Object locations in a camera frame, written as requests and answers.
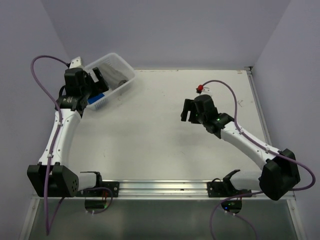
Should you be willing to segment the grey towel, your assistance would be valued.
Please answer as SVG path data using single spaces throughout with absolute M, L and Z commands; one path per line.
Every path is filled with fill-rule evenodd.
M 98 68 L 111 89 L 116 89 L 128 81 L 124 74 L 107 63 L 100 64 Z

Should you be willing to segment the blue towel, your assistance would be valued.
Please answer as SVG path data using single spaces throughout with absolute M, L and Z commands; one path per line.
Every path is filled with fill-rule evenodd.
M 88 102 L 88 104 L 91 105 L 91 104 L 97 102 L 98 100 L 100 100 L 101 98 L 104 98 L 104 97 L 105 97 L 105 95 L 103 93 L 100 93 L 100 94 L 98 94 L 96 96 L 93 96 L 93 97 L 89 98 L 87 100 L 87 102 Z

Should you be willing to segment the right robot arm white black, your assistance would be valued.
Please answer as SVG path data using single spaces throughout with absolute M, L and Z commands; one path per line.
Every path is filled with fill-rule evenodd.
M 236 169 L 221 180 L 209 181 L 209 197 L 232 197 L 261 191 L 277 201 L 300 182 L 292 151 L 280 151 L 254 137 L 237 125 L 233 117 L 219 113 L 211 96 L 204 94 L 185 99 L 180 117 L 183 122 L 203 125 L 208 133 L 233 145 L 259 167 L 259 171 L 254 172 Z

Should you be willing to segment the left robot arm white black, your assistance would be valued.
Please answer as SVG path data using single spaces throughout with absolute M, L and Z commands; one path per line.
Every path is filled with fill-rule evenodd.
M 101 71 L 95 67 L 91 74 L 82 68 L 69 68 L 64 73 L 65 94 L 54 101 L 55 119 L 49 141 L 36 165 L 29 165 L 27 176 L 39 197 L 72 198 L 87 191 L 92 196 L 103 193 L 104 184 L 98 171 L 69 169 L 69 153 L 75 131 L 89 100 L 94 100 L 109 90 Z

